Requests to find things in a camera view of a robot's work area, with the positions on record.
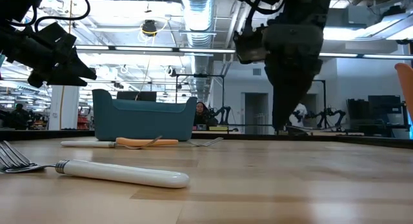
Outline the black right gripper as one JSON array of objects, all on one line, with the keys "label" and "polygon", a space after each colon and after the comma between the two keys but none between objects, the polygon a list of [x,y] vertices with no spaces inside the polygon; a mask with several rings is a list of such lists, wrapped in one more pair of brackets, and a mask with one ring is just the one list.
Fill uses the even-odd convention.
[{"label": "black right gripper", "polygon": [[323,29],[313,24],[272,24],[261,33],[267,52],[265,72],[273,87],[272,126],[280,130],[321,71]]}]

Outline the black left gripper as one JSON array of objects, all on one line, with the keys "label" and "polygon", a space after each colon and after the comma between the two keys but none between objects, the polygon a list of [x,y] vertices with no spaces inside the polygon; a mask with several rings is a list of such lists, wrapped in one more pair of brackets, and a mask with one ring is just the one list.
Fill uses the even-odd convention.
[{"label": "black left gripper", "polygon": [[58,23],[52,23],[38,32],[31,26],[19,31],[1,23],[1,53],[7,61],[24,64],[32,69],[28,83],[39,88],[47,85],[83,87],[83,78],[96,80],[96,71],[79,59],[74,46],[76,37]]}]

